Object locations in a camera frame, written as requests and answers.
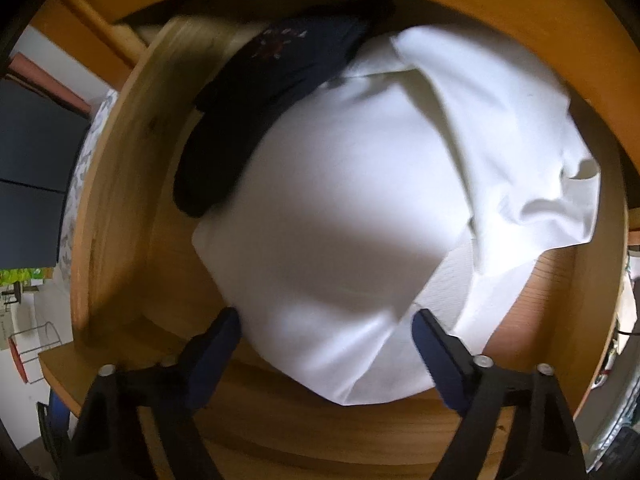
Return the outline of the white cloth garment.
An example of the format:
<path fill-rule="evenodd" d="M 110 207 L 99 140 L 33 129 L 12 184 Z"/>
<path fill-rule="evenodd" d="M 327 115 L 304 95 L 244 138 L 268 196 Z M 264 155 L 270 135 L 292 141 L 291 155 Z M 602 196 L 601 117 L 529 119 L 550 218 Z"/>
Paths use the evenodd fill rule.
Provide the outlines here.
<path fill-rule="evenodd" d="M 285 112 L 192 243 L 269 364 L 341 405 L 433 385 L 422 309 L 480 352 L 601 174 L 550 68 L 484 27 L 375 38 Z"/>

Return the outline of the dark navy sock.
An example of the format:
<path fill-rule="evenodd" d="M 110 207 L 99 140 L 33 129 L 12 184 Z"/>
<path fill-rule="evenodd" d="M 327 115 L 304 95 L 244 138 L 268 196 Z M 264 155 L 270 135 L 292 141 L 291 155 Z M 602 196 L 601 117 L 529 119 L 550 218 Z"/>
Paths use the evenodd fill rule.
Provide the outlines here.
<path fill-rule="evenodd" d="M 195 99 L 202 117 L 175 172 L 177 208 L 200 218 L 225 202 L 269 128 L 341 73 L 367 36 L 354 20 L 289 20 L 237 50 Z"/>

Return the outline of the wooden lower drawer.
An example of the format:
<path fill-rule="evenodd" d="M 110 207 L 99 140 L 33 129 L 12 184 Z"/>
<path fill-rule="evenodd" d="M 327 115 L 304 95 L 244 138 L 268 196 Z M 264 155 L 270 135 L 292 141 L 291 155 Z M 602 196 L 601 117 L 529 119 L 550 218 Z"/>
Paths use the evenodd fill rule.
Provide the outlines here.
<path fill-rule="evenodd" d="M 206 214 L 230 202 L 248 163 L 227 200 L 200 218 L 172 199 L 184 144 L 202 117 L 195 99 L 272 23 L 354 20 L 368 26 L 368 36 L 341 73 L 375 38 L 470 25 L 532 52 L 570 96 L 570 117 L 601 174 L 591 240 L 538 257 L 482 351 L 439 324 L 473 356 L 507 370 L 530 374 L 549 364 L 575 423 L 603 363 L 622 288 L 628 214 L 620 158 L 639 155 L 639 37 L 622 0 L 89 1 L 108 18 L 165 24 L 122 88 L 82 189 L 70 279 L 74 339 L 40 358 L 62 405 L 79 418 L 102 367 L 175 363 L 222 309 L 238 311 L 192 236 Z M 498 479 L 513 416 L 513 408 L 501 411 L 477 479 Z M 241 324 L 241 339 L 194 422 L 219 479 L 434 479 L 461 416 L 434 382 L 392 402 L 334 403 L 265 361 Z"/>

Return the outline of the grey floral bed sheet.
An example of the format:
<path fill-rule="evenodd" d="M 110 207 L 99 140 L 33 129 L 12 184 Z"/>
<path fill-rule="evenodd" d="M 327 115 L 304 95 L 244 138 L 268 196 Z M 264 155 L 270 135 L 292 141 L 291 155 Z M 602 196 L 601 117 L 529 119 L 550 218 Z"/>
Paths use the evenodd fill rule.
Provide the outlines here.
<path fill-rule="evenodd" d="M 60 247 L 58 248 L 58 265 L 56 266 L 61 284 L 66 292 L 70 291 L 75 226 L 82 189 L 84 188 L 85 178 L 93 159 L 93 153 L 96 150 L 96 144 L 118 97 L 119 93 L 116 90 L 110 90 L 98 107 L 85 136 L 84 143 L 81 145 L 76 159 L 76 165 L 72 172 L 72 178 L 70 179 L 70 187 L 68 188 L 66 196 L 62 220 Z"/>

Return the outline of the dark blue cabinet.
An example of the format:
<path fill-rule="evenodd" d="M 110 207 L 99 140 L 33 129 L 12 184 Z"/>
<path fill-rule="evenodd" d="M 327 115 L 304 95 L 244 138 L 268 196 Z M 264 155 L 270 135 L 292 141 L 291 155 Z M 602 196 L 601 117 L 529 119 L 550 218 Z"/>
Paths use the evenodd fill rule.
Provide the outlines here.
<path fill-rule="evenodd" d="M 58 262 L 70 178 L 90 122 L 9 79 L 1 81 L 1 267 Z"/>

